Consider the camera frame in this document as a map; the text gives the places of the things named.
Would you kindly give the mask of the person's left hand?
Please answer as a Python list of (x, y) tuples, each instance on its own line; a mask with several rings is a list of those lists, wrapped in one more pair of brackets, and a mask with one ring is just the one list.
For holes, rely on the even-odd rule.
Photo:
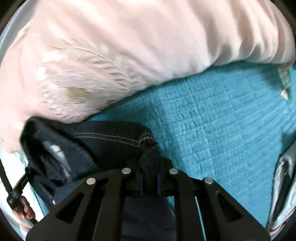
[(23, 206), (23, 212), (16, 211), (16, 210), (12, 210), (12, 212), (13, 212), (14, 216), (20, 221), (20, 224), (24, 228), (27, 228), (30, 230), (33, 226), (31, 225), (31, 223), (28, 220), (32, 220), (36, 217), (35, 212), (31, 208), (29, 202), (27, 201), (27, 199), (24, 196), (20, 197), (20, 202)]

